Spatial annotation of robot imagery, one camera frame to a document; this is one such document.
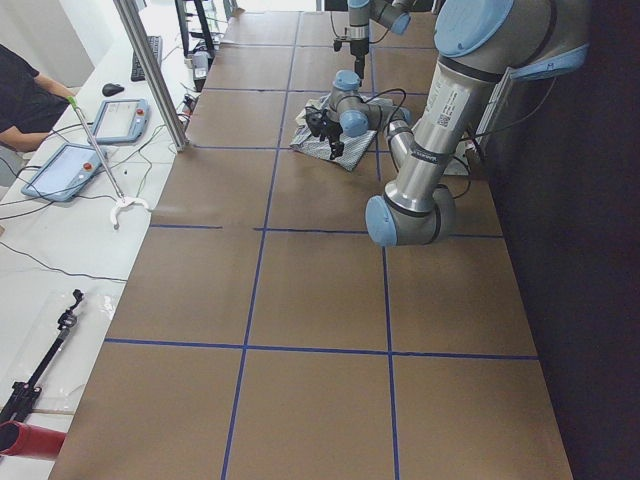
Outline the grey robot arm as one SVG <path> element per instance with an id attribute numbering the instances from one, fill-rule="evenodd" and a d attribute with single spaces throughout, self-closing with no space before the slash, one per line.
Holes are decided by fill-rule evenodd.
<path id="1" fill-rule="evenodd" d="M 537 80 L 579 68 L 588 51 L 588 1 L 447 1 L 436 20 L 439 53 L 426 106 L 415 126 L 402 107 L 375 105 L 359 94 L 369 24 L 401 35 L 410 1 L 351 1 L 342 41 L 352 43 L 353 71 L 339 71 L 326 108 L 307 108 L 313 136 L 342 155 L 343 136 L 384 132 L 397 177 L 365 211 L 370 238 L 380 246 L 424 245 L 448 234 L 454 199 L 440 179 L 465 131 L 488 104 L 504 75 Z"/>
<path id="2" fill-rule="evenodd" d="M 366 56 L 373 44 L 370 39 L 370 23 L 374 22 L 385 29 L 378 42 L 389 32 L 401 36 L 409 27 L 411 12 L 416 4 L 417 1 L 348 1 L 348 24 L 341 34 L 336 31 L 333 17 L 330 17 L 334 51 L 339 52 L 344 44 L 348 44 L 354 58 L 352 70 L 339 70 L 336 73 L 332 82 L 334 90 L 353 92 L 362 85 Z"/>

